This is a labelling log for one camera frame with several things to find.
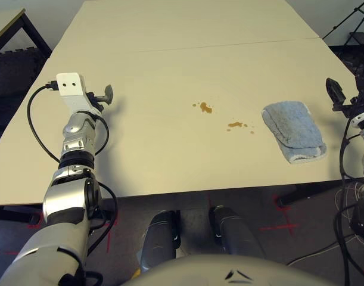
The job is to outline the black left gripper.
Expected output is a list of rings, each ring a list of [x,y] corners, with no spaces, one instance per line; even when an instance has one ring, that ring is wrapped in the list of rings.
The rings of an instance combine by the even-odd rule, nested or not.
[[[96,97],[93,92],[87,92],[86,96],[89,102],[92,104],[94,108],[96,108],[100,113],[103,111],[104,107],[101,105],[101,102],[105,102],[110,105],[113,101],[113,88],[111,85],[107,85],[104,90],[105,95]]]

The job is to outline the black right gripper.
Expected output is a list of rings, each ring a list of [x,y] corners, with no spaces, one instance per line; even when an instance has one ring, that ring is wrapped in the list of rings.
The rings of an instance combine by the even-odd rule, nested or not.
[[[360,92],[357,97],[350,100],[350,104],[344,105],[346,100],[340,84],[331,78],[327,78],[325,82],[326,91],[333,102],[333,111],[341,111],[348,119],[364,113],[364,92]]]

